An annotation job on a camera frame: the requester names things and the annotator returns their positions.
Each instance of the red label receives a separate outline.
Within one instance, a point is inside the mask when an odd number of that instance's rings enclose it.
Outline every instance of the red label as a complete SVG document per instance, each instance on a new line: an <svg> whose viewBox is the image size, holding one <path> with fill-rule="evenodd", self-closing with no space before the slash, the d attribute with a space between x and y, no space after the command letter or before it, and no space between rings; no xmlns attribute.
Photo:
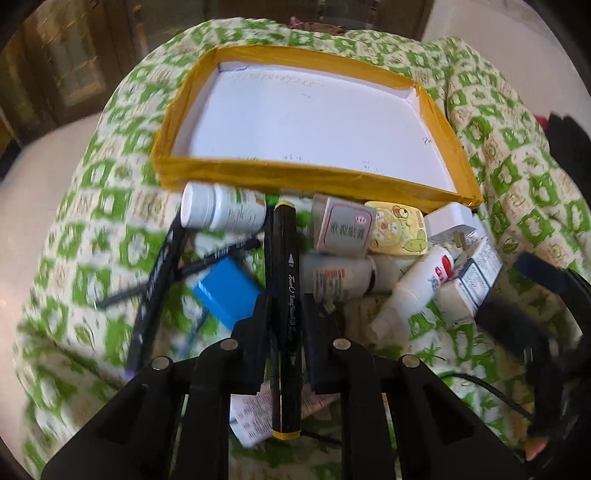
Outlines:
<svg viewBox="0 0 591 480"><path fill-rule="evenodd" d="M449 258L447 258L444 255L443 258L441 259L441 264L443 265L443 268L445 268L445 273L447 274L447 276L451 277L452 276L452 263L449 261Z"/></svg>
<svg viewBox="0 0 591 480"><path fill-rule="evenodd" d="M435 267L435 274L437 275L437 278L439 278L439 281L441 283L445 282L445 276L443 275L441 268Z"/></svg>

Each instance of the yellow tape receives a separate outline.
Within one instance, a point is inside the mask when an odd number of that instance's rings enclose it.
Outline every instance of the yellow tape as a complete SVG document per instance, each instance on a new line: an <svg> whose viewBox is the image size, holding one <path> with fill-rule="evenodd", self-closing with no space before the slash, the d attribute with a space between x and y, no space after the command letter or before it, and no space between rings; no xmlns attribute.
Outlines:
<svg viewBox="0 0 591 480"><path fill-rule="evenodd" d="M272 160L173 157L171 152L175 139L190 107L214 69L224 61L298 67L366 80L394 89L414 88L419 98L421 117L443 157L457 193L342 168ZM288 189L291 192L318 192L356 200L403 203L425 213L449 202L459 202L471 208L482 203L482 195L461 145L441 110L420 84L362 61L295 47L217 47L202 55L168 107L152 146L151 161L160 175L162 187L178 192L187 181L198 180L264 192Z"/></svg>

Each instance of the black cable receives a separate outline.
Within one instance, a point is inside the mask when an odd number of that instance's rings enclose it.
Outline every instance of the black cable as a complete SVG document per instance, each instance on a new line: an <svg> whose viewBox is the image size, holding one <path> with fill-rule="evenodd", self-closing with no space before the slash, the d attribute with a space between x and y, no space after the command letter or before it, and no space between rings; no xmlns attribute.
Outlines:
<svg viewBox="0 0 591 480"><path fill-rule="evenodd" d="M223 260L227 256L234 256L240 252L246 252L249 250L254 250L255 248L259 248L261 246L261 242L257 240L256 237L250 237L245 240L240 240L239 242L233 245L226 245L225 247L221 247L218 250L206 255L200 260L196 262L191 262L178 268L174 271L173 282L178 282L184 280L185 278L195 275L196 273L202 272L206 268L214 266L219 261ZM95 302L95 308L99 310L105 310L111 305L115 305L121 301L130 299L131 297L135 297L137 295L141 295L146 287L148 286L147 282L140 283L135 287L128 288L126 290L122 290L110 297L107 297L102 300L98 300Z"/></svg>
<svg viewBox="0 0 591 480"><path fill-rule="evenodd" d="M311 439L318 440L319 442L329 443L331 445L339 447L343 446L343 442L341 442L340 440L334 439L332 437L327 437L326 435L320 435L318 433L310 432L309 430L301 430L300 435L302 435L303 437L309 437Z"/></svg>
<svg viewBox="0 0 591 480"><path fill-rule="evenodd" d="M484 380L482 380L478 377L475 377L474 375L463 374L461 372L449 372L449 373L441 374L439 376L440 379L447 378L447 377L463 378L464 380L468 380L469 382L472 382L472 383L478 385L479 387L482 387L485 390L488 390L490 393L492 393L494 396L496 396L499 400L501 400L502 402L507 404L507 406L509 408L512 408L517 413L522 415L525 419L527 419L531 422L534 421L534 416L530 412L528 412L525 408L523 408L521 405L519 405L511 397L504 394L502 391L498 390L497 388L493 387L492 385L486 383Z"/></svg>

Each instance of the black pen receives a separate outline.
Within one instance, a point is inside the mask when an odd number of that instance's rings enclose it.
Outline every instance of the black pen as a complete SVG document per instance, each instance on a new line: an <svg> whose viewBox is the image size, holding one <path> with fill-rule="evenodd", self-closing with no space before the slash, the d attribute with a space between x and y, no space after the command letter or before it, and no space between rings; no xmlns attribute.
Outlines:
<svg viewBox="0 0 591 480"><path fill-rule="evenodd" d="M156 257L135 315L133 335L125 364L125 372L129 377L135 375L150 361L160 314L186 243L187 229L181 225L180 212L177 212Z"/></svg>
<svg viewBox="0 0 591 480"><path fill-rule="evenodd" d="M296 209L280 201L273 212L272 277L276 345L272 351L271 398L273 436L291 440L301 430L300 250Z"/></svg>
<svg viewBox="0 0 591 480"><path fill-rule="evenodd" d="M195 275L206 268L212 267L220 260L226 258L228 255L233 255L239 252L247 252L250 250L255 250L261 246L260 240L256 237L250 237L245 240L240 240L232 245L226 245L225 247L221 247L220 249L212 252L209 255L206 255L200 260L196 262L189 263L174 272L174 279L173 282L178 282L184 280L185 278ZM105 299L99 300L95 302L95 308L104 310L105 308L110 307L120 301L124 301L130 299L131 297L135 297L136 295L141 295L146 286L148 285L147 282L140 283L135 287L128 288L126 290L122 290L120 292L111 295Z"/></svg>

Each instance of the blue box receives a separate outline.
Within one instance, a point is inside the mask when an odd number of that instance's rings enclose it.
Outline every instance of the blue box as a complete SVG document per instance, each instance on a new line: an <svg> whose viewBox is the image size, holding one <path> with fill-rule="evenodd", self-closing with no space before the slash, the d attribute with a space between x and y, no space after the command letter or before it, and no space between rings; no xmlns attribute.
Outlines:
<svg viewBox="0 0 591 480"><path fill-rule="evenodd" d="M214 265L193 289L193 295L230 331L236 322L252 316L259 293L232 257Z"/></svg>

